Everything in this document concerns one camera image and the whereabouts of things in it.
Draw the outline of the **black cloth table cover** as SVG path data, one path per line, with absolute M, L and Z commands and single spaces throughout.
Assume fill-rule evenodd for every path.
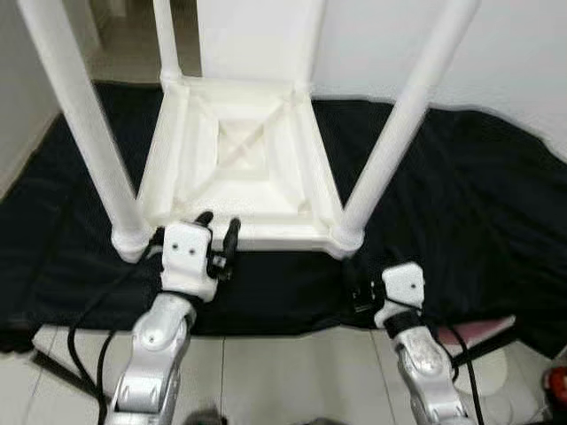
M 514 315 L 543 356 L 566 344 L 567 166 L 535 136 L 482 111 L 428 112 L 365 229 L 358 271 L 405 260 L 428 280 L 425 308 L 448 322 Z M 61 114 L 0 197 L 0 332 L 74 316 L 129 329 L 157 295 L 157 263 L 134 278 Z M 324 252 L 247 252 L 199 313 L 198 336 L 299 336 L 372 328 L 353 314 L 343 263 Z

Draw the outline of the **white plastic children table top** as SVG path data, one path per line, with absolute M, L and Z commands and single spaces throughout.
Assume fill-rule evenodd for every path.
M 147 223 L 239 219 L 242 251 L 322 251 L 343 201 L 307 90 L 291 82 L 163 81 L 136 201 Z

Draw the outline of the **pink plastic piece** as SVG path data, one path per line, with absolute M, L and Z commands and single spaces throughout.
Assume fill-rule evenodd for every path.
M 513 328 L 515 322 L 516 317 L 510 315 L 497 317 L 497 319 L 461 323 L 456 325 L 456 329 L 466 344 L 475 345 L 484 343 L 490 337 L 502 335 L 506 329 Z

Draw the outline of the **black metal rod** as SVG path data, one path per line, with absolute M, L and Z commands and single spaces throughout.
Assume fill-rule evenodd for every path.
M 57 379 L 78 391 L 88 394 L 88 396 L 93 397 L 96 401 L 105 400 L 105 394 L 98 391 L 95 384 L 82 380 L 77 373 L 65 365 L 62 365 L 59 360 L 53 358 L 48 352 L 33 349 L 29 360 L 31 360 L 33 365 L 41 368 L 42 371 L 57 377 Z

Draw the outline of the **grey robot left leg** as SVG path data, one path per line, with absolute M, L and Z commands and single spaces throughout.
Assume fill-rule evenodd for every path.
M 229 422 L 216 408 L 195 410 L 188 413 L 181 425 L 228 425 Z

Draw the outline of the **grey metal pole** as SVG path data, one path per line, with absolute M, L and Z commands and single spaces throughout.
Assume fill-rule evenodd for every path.
M 490 336 L 483 341 L 479 341 L 479 343 L 473 343 L 471 336 L 465 336 L 464 332 L 459 333 L 459 336 L 462 337 L 462 340 L 466 344 L 464 345 L 465 351 L 454 355 L 453 364 L 455 366 L 470 363 L 475 359 L 487 355 L 487 353 L 498 351 L 498 349 L 506 347 L 508 344 L 513 344 L 521 339 L 521 336 L 515 328 L 503 329 L 498 335 Z

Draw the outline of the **white round floor base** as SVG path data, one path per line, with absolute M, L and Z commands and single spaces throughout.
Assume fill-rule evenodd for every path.
M 477 374 L 479 396 L 493 396 L 505 390 L 510 377 L 513 376 L 511 360 L 513 358 L 508 352 L 508 345 L 505 344 L 486 353 L 485 356 L 478 357 L 471 363 Z

